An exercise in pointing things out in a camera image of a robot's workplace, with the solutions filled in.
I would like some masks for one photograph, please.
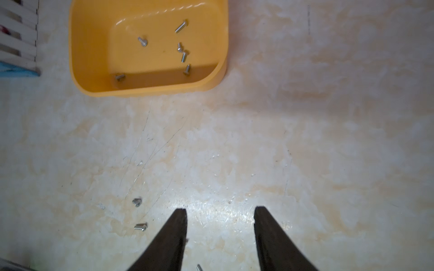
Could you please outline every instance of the marble-patterned floor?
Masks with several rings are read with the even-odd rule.
[[[434,268],[432,1],[229,0],[222,83],[141,98],[77,90],[69,5],[0,80],[0,257],[123,271],[186,208],[183,270],[259,270],[264,205],[321,271]]]

